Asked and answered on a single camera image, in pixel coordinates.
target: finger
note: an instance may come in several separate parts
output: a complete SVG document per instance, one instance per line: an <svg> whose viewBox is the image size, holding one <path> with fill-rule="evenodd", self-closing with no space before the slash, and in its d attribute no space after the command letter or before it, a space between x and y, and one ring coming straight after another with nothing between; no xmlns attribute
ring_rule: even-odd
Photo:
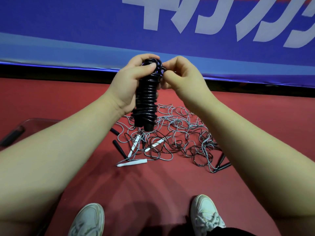
<svg viewBox="0 0 315 236"><path fill-rule="evenodd" d="M162 89L171 89L172 86L171 86L169 83L166 83L166 82L165 82L164 84L162 84L161 88L162 88Z"/></svg>
<svg viewBox="0 0 315 236"><path fill-rule="evenodd" d="M161 80L161 82L160 82L160 85L161 85L161 88L162 88L162 89L169 89L169 88L171 88L171 85L169 85L169 84L165 81L165 79L163 79L163 78L162 78L162 80Z"/></svg>
<svg viewBox="0 0 315 236"><path fill-rule="evenodd" d="M183 81L183 78L175 74L171 70L167 70L163 74L163 79L168 83L172 88L179 87L180 83Z"/></svg>
<svg viewBox="0 0 315 236"><path fill-rule="evenodd" d="M141 79L144 76L148 76L153 73L156 68L156 63L151 63L149 65L137 66L130 69L126 69L128 71L128 76L133 79Z"/></svg>
<svg viewBox="0 0 315 236"><path fill-rule="evenodd" d="M163 63L163 67L167 70L179 71L182 75L187 74L196 67L185 57L177 56Z"/></svg>
<svg viewBox="0 0 315 236"><path fill-rule="evenodd" d="M125 68L140 66L146 59L150 59L150 58L160 59L160 57L155 54L136 55L128 62Z"/></svg>

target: white sneaker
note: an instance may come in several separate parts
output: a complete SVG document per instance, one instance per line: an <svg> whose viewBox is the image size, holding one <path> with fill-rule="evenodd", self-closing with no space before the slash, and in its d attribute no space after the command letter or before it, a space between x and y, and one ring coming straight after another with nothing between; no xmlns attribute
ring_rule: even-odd
<svg viewBox="0 0 315 236"><path fill-rule="evenodd" d="M100 204L84 206L70 227L68 236L101 236L104 230L104 210Z"/></svg>
<svg viewBox="0 0 315 236"><path fill-rule="evenodd" d="M191 204L190 217L195 236L206 236L215 227L225 228L213 201L206 195L196 196Z"/></svg>

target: black handle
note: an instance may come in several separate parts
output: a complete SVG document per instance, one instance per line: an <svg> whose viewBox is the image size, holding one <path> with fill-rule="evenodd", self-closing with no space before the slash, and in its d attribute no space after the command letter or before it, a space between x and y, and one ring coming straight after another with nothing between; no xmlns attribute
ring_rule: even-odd
<svg viewBox="0 0 315 236"><path fill-rule="evenodd" d="M221 156L220 156L220 158L219 158L219 160L218 160L218 163L217 163L217 165L216 165L216 168L218 168L218 167L222 164L224 158L225 158L225 154L222 153Z"/></svg>
<svg viewBox="0 0 315 236"><path fill-rule="evenodd" d="M110 129L110 131L112 132L112 133L114 133L116 136L118 136L119 135L119 132L118 131L116 131L115 129L113 129L113 128L111 128Z"/></svg>
<svg viewBox="0 0 315 236"><path fill-rule="evenodd" d="M223 170L223 169L225 169L225 168L228 168L228 167L230 167L232 164L229 162L229 163L226 163L226 164L224 164L224 165L222 165L222 166L220 166L218 169L216 169L214 172L216 173L216 172L218 172L219 170Z"/></svg>
<svg viewBox="0 0 315 236"><path fill-rule="evenodd" d="M23 126L19 126L18 129L11 131L8 135L6 135L1 141L1 147L10 146L16 139L19 138L25 132L25 128Z"/></svg>
<svg viewBox="0 0 315 236"><path fill-rule="evenodd" d="M124 153L124 151L121 149L120 145L118 144L118 142L116 140L113 140L113 144L115 145L116 149L120 152L120 154L127 159L128 157L126 156L126 154Z"/></svg>

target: forearm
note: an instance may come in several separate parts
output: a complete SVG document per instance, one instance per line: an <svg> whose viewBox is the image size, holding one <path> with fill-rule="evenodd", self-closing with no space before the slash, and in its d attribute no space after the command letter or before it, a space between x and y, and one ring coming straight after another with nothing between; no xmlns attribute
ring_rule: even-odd
<svg viewBox="0 0 315 236"><path fill-rule="evenodd" d="M61 194L121 113L103 95L69 118L0 153L0 219L33 221ZM34 208L24 216L14 209Z"/></svg>
<svg viewBox="0 0 315 236"><path fill-rule="evenodd" d="M197 114L273 218L315 215L313 161L215 98L199 109Z"/></svg>

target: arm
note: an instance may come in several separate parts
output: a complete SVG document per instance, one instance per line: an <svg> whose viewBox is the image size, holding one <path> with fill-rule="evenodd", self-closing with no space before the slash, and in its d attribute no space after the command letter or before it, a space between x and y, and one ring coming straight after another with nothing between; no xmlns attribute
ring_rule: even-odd
<svg viewBox="0 0 315 236"><path fill-rule="evenodd" d="M138 79L155 66L134 57L106 93L69 118L0 152L0 221L35 222L63 192L114 123L135 106Z"/></svg>
<svg viewBox="0 0 315 236"><path fill-rule="evenodd" d="M162 88L172 87L202 119L281 233L295 235L293 221L301 234L314 232L315 163L219 102L187 59L177 57L163 65L181 77L165 72Z"/></svg>

